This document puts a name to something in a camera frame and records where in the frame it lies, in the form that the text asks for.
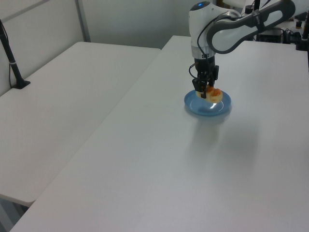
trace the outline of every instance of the black stand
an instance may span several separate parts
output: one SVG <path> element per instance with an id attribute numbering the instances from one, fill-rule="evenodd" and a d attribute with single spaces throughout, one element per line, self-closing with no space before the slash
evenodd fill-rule
<path id="1" fill-rule="evenodd" d="M 5 50 L 6 56 L 9 59 L 10 66 L 13 70 L 13 73 L 16 78 L 16 85 L 12 86 L 12 88 L 22 89 L 30 84 L 30 81 L 25 81 L 19 72 L 18 66 L 16 64 L 15 58 L 13 56 L 12 50 L 9 45 L 8 38 L 6 37 L 6 33 L 4 31 L 4 26 L 0 20 L 0 40 L 2 42 L 3 48 Z"/>

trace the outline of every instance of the black cable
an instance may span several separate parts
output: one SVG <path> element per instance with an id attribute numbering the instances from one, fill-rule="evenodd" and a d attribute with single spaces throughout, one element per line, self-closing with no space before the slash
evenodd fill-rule
<path id="1" fill-rule="evenodd" d="M 8 34 L 6 33 L 6 30 L 5 30 L 5 27 L 3 26 L 1 20 L 0 20 L 0 24 L 1 24 L 1 27 L 3 28 L 4 30 L 4 34 L 5 34 L 5 37 L 9 43 L 9 36 Z M 9 84 L 10 84 L 10 88 L 12 88 L 12 83 L 11 83 L 11 64 L 9 63 Z"/>
<path id="2" fill-rule="evenodd" d="M 267 4 L 269 4 L 270 0 L 268 0 L 262 7 L 266 6 Z"/>
<path id="3" fill-rule="evenodd" d="M 190 75 L 191 75 L 194 79 L 196 79 L 197 77 L 193 76 L 193 74 L 191 73 L 191 69 L 192 69 L 196 64 L 197 64 L 197 63 L 194 63 L 193 65 L 191 65 L 191 66 L 189 67 L 189 73 L 190 73 Z"/>

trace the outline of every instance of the white wall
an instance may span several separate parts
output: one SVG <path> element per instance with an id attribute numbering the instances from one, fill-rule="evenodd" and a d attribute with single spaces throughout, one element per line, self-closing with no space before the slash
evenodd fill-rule
<path id="1" fill-rule="evenodd" d="M 0 8 L 8 7 L 6 2 L 0 0 Z M 74 43 L 83 41 L 74 0 L 46 1 L 3 24 L 24 79 Z M 8 66 L 0 44 L 0 96 L 9 90 Z"/>
<path id="2" fill-rule="evenodd" d="M 91 42 L 162 48 L 189 36 L 188 14 L 198 0 L 79 0 Z"/>

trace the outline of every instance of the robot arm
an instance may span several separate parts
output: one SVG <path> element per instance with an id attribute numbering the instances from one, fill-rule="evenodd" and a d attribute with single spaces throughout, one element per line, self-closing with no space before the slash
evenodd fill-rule
<path id="1" fill-rule="evenodd" d="M 241 15 L 210 2 L 194 5 L 189 12 L 192 56 L 197 78 L 193 79 L 196 91 L 205 98 L 206 84 L 214 85 L 219 67 L 215 65 L 215 53 L 226 54 L 239 44 L 275 25 L 309 10 L 307 0 L 271 0 L 265 7 L 250 15 Z"/>

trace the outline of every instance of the white table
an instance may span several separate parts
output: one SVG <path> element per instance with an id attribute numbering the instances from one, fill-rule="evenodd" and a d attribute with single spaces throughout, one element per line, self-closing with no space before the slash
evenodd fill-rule
<path id="1" fill-rule="evenodd" d="M 173 37 L 12 232 L 307 232 L 307 53 L 217 54 L 218 117 L 184 108 L 192 63 Z"/>
<path id="2" fill-rule="evenodd" d="M 0 198 L 31 205 L 159 53 L 77 43 L 0 97 Z"/>

